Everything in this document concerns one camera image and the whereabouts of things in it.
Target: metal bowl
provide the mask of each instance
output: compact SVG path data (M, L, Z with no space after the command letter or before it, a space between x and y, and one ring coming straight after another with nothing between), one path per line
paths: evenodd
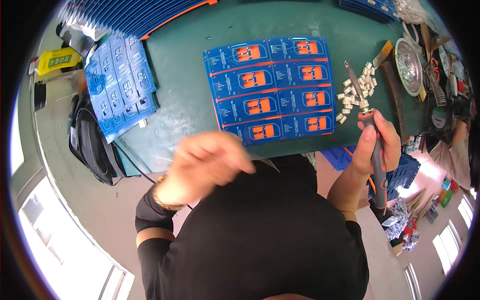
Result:
M412 45L402 37L395 45L395 64L407 93L410 96L417 96L423 82L420 59Z

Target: orange cable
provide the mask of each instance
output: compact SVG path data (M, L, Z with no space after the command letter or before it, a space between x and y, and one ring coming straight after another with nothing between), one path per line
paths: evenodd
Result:
M345 151L353 157L353 154L347 149L347 147L343 147L343 149L345 149ZM373 192L377 194L377 191L375 190L375 185L373 184L373 180L370 176L368 177L368 181L370 181L370 184L372 185Z

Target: black shirt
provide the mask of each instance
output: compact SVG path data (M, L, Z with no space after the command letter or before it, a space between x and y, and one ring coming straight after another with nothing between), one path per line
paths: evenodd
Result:
M257 173L217 187L174 242L140 244L147 299L363 299L369 272L360 226L316 193L306 159L272 161L280 173L257 162Z

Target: window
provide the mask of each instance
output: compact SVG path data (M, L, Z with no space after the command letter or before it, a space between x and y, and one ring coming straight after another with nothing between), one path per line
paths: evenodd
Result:
M403 269L403 273L405 274L408 286L410 287L412 300L421 300L419 283L417 281L417 276L415 276L412 264L408 264L408 266Z
M18 94L13 109L12 130L10 131L10 176L24 163L24 152L20 142L20 131L18 128Z
M127 299L133 274L84 234L47 177L34 188L18 215L33 258L60 299Z
M468 202L465 196L462 198L462 201L460 201L460 205L458 206L458 211L460 212L463 219L465 220L467 227L470 229L470 225L472 225L473 209L470 206L470 202Z
M440 257L445 274L448 273L458 256L460 244L460 238L455 227L452 221L449 220L445 229L433 239L433 245Z
M475 191L475 189L470 189L470 193L472 194L473 196L473 199L477 199L477 192Z

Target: person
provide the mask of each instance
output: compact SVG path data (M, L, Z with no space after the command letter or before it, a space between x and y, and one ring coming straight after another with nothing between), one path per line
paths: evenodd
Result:
M433 146L432 140L436 140L435 146ZM429 136L426 139L426 145L435 164L447 171L458 185L469 190L471 182L467 123L456 119L453 138L449 144L439 141L434 136Z
M387 171L396 169L400 138L379 111L374 120ZM352 162L327 199L301 155L251 162L228 132L180 142L168 174L136 208L146 298L363 299L369 270L355 212L376 132L358 126ZM173 215L199 199L175 238Z

